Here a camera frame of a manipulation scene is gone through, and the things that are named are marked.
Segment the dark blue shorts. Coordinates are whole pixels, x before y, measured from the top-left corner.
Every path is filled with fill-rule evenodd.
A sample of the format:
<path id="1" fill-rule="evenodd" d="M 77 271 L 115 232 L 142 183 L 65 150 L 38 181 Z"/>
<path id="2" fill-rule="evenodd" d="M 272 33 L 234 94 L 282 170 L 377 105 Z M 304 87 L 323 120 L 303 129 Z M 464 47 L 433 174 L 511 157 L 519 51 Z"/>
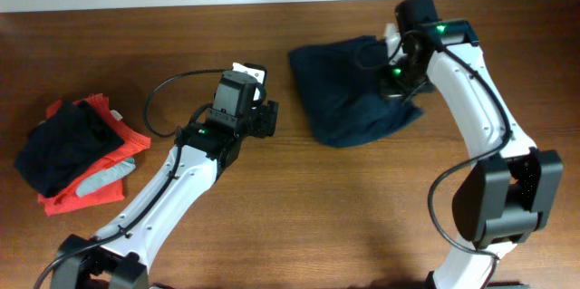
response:
<path id="1" fill-rule="evenodd" d="M 402 130 L 423 114 L 411 100 L 383 99 L 376 65 L 386 49 L 364 35 L 307 45 L 288 53 L 298 94 L 317 142 L 336 149 L 367 144 Z"/>

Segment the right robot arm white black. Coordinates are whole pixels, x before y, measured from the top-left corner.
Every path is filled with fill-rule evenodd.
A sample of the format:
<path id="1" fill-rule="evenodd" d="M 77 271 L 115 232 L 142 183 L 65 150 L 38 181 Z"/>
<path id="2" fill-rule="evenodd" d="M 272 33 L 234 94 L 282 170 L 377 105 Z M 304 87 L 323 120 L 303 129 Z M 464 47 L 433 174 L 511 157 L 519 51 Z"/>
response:
<path id="1" fill-rule="evenodd" d="M 425 285 L 488 288 L 499 261 L 546 226 L 562 160 L 510 113 L 468 21 L 440 19 L 433 0 L 403 0 L 395 16 L 385 29 L 380 95 L 408 102 L 439 91 L 469 154 L 430 186 L 430 219 L 451 249 Z"/>

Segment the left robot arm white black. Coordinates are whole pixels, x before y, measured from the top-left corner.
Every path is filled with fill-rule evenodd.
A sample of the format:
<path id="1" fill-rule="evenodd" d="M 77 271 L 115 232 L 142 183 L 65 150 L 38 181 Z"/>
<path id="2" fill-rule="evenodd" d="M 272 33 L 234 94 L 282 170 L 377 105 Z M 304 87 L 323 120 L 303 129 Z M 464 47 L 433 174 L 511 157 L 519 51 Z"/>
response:
<path id="1" fill-rule="evenodd" d="M 146 187 L 92 238 L 69 236 L 35 282 L 52 288 L 147 288 L 164 241 L 189 207 L 237 159 L 246 137 L 274 135 L 279 104 L 266 97 L 264 67 L 220 71 L 211 103 L 171 133 L 174 145 Z"/>

